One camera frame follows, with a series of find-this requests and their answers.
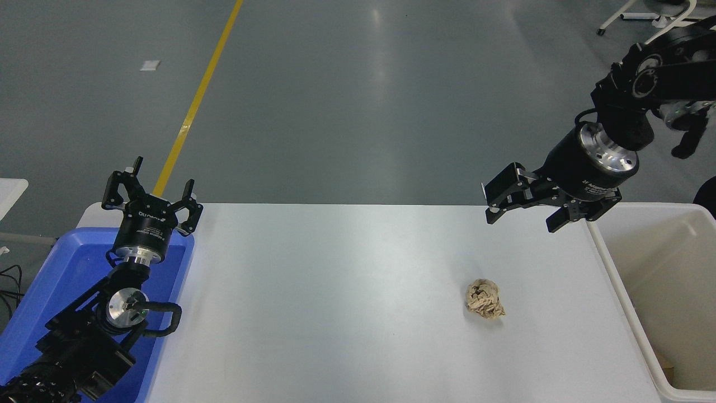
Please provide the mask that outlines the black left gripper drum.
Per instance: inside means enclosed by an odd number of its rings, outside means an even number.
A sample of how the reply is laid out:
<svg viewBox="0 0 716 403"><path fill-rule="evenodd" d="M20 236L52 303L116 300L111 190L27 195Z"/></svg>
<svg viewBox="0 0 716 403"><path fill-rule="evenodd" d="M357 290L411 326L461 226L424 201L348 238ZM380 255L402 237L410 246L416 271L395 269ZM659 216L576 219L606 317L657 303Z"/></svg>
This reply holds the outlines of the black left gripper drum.
<svg viewBox="0 0 716 403"><path fill-rule="evenodd" d="M127 256L132 249L150 251L153 257L166 257L172 230L177 226L171 202L153 195L129 201L114 242L114 254Z"/></svg>

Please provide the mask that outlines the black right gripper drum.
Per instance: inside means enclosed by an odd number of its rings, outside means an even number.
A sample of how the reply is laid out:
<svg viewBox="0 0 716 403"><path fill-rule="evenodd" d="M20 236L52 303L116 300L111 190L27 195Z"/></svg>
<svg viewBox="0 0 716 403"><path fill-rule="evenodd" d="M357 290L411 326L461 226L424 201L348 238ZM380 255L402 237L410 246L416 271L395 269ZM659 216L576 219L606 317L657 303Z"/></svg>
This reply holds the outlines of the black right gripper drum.
<svg viewBox="0 0 716 403"><path fill-rule="evenodd" d="M636 152L617 145L602 127L575 127L539 171L571 197L591 202L636 174Z"/></svg>

